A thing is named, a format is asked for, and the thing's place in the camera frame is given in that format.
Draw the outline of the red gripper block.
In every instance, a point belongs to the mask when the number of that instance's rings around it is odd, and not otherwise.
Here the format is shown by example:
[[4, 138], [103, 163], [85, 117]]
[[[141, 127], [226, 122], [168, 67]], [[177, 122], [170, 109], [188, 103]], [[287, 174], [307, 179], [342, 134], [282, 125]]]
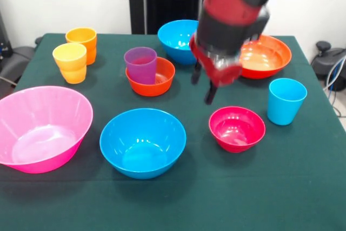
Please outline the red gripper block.
[[189, 46], [196, 59], [191, 83], [198, 83], [201, 70], [204, 69], [210, 80], [210, 87], [204, 101], [206, 104], [212, 104], [216, 95], [216, 87], [232, 84], [241, 75], [240, 52], [227, 56], [205, 51], [197, 44], [197, 36], [192, 36]]

